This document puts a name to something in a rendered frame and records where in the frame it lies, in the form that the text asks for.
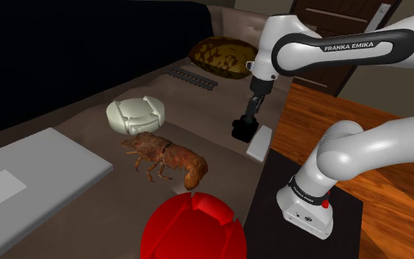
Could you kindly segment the small black block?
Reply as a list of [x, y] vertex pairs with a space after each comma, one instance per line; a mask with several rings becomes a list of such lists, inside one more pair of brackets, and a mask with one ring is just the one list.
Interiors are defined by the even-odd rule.
[[257, 131], [259, 123], [255, 117], [248, 118], [242, 115], [240, 119], [232, 122], [232, 137], [239, 141], [249, 143]]

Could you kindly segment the yellow brown patterned cushion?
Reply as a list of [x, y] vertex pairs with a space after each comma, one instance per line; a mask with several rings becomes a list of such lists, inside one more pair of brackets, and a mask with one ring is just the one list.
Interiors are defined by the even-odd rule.
[[235, 38], [209, 37], [198, 42], [188, 53], [191, 62], [203, 70], [227, 79], [244, 79], [251, 72], [246, 67], [254, 61], [255, 46]]

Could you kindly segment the white flat rectangular block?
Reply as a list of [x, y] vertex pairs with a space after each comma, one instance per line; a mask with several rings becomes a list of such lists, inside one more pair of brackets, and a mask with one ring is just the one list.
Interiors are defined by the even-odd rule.
[[246, 154], [259, 162], [263, 162], [271, 145], [272, 129], [262, 125], [252, 138]]

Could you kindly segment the brown sofa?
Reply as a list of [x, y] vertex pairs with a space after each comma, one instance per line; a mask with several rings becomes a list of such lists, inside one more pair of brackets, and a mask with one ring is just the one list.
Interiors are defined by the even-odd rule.
[[201, 69], [188, 52], [223, 35], [256, 43], [265, 16], [187, 1], [0, 0], [0, 171], [7, 146], [53, 128], [111, 163], [81, 159], [78, 194], [23, 235], [0, 243], [0, 259], [140, 259], [151, 214], [183, 186], [184, 172], [138, 163], [106, 115], [113, 101], [159, 99], [157, 133], [193, 150], [209, 170], [198, 190], [244, 221], [263, 168], [232, 137], [251, 97], [249, 79], [218, 78], [210, 91], [168, 74]]

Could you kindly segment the dark brown wooden door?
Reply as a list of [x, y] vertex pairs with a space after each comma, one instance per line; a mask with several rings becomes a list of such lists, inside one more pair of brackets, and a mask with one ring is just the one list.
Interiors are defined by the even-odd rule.
[[[290, 11], [324, 38], [383, 28], [402, 0], [294, 0]], [[317, 68], [293, 83], [337, 96], [355, 71], [352, 65]]]

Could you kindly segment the brown lobster figure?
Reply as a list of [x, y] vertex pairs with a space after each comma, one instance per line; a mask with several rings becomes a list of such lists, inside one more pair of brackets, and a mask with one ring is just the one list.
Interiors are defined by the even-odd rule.
[[151, 170], [154, 168], [160, 166], [158, 176], [165, 180], [171, 180], [171, 177], [163, 175], [165, 167], [178, 168], [179, 170], [186, 170], [184, 187], [187, 190], [193, 190], [208, 172], [208, 164], [203, 157], [186, 147], [150, 132], [138, 133], [134, 138], [122, 141], [120, 146], [132, 149], [132, 151], [126, 152], [127, 155], [138, 155], [135, 162], [136, 170], [138, 170], [141, 160], [153, 162], [153, 165], [146, 171], [146, 175], [151, 182], [154, 182], [151, 176]]

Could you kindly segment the white round segmented object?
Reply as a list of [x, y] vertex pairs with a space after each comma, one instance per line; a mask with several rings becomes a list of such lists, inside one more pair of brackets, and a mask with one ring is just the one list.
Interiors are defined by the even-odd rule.
[[165, 122], [165, 105], [151, 96], [113, 101], [106, 109], [110, 127], [122, 135], [158, 130]]

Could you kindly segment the dark robot stand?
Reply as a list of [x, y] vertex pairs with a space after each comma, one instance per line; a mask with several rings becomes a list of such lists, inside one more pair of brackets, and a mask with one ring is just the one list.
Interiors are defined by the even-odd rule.
[[269, 150], [244, 226], [247, 259], [358, 259], [363, 202], [342, 189], [330, 190], [334, 226], [327, 239], [284, 219], [276, 193], [299, 169], [297, 163]]

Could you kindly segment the red round segmented object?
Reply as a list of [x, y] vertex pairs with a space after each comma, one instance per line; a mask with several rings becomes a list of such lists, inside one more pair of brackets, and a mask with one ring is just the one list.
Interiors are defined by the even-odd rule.
[[246, 237], [233, 210], [220, 199], [180, 194], [151, 215], [140, 259], [247, 259]]

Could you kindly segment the grey flat slab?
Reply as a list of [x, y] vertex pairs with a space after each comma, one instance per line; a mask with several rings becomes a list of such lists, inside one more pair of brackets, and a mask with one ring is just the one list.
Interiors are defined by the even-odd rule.
[[112, 170], [52, 128], [0, 148], [0, 256]]

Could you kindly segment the grey toy rail track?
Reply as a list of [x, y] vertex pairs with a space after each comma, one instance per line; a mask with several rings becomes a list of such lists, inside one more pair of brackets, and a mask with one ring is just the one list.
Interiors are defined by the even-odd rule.
[[206, 77], [202, 77], [198, 74], [195, 74], [190, 71], [186, 71], [185, 69], [179, 67], [173, 67], [167, 70], [167, 74], [176, 77], [180, 80], [189, 82], [193, 85], [211, 91], [218, 83], [214, 80], [208, 79]]

